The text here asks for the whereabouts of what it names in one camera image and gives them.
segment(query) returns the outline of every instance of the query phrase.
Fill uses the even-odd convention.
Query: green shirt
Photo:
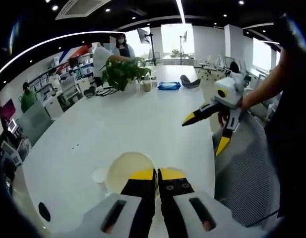
[[[23,113],[25,113],[32,105],[37,102],[36,94],[29,91],[29,94],[23,94],[21,99],[21,108]]]

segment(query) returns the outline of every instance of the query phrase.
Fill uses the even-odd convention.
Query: cable
[[[278,210],[279,210],[279,209],[277,209],[275,212],[272,212],[271,214],[267,215],[266,217],[263,217],[263,218],[261,218],[260,220],[254,222],[254,223],[252,223],[252,224],[250,224],[250,225],[247,225],[246,228],[252,227],[252,226],[256,225],[257,223],[260,223],[260,222],[266,220],[267,218],[269,218],[269,217],[273,216],[274,214],[276,214],[276,213],[278,212]]]
[[[107,95],[111,95],[117,92],[117,89],[113,87],[105,87],[102,91],[96,91],[95,96],[105,97]]]

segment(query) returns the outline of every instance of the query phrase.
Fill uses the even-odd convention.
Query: air conditioner vent
[[[86,17],[111,0],[69,0],[61,9],[56,20]]]

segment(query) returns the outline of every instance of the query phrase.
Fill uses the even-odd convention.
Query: human hand
[[[248,110],[250,108],[250,102],[247,96],[245,96],[242,100],[241,110],[242,112]],[[225,123],[228,121],[229,111],[224,110],[218,113],[218,121],[221,127],[224,127]]]

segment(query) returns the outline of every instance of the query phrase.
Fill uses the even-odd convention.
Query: window
[[[253,38],[253,65],[269,71],[271,69],[272,49],[264,42]]]
[[[187,31],[187,42],[182,39],[182,48],[185,53],[194,54],[193,30],[191,24],[168,24],[161,26],[162,42],[164,53],[171,53],[172,50],[179,50],[180,36]]]
[[[150,33],[149,27],[142,29]],[[152,46],[149,44],[141,44],[137,30],[126,32],[125,36],[127,43],[133,48],[136,57],[148,58],[149,50]]]
[[[281,57],[281,53],[280,52],[276,52],[276,65],[278,65],[278,62],[280,61],[280,57]]]

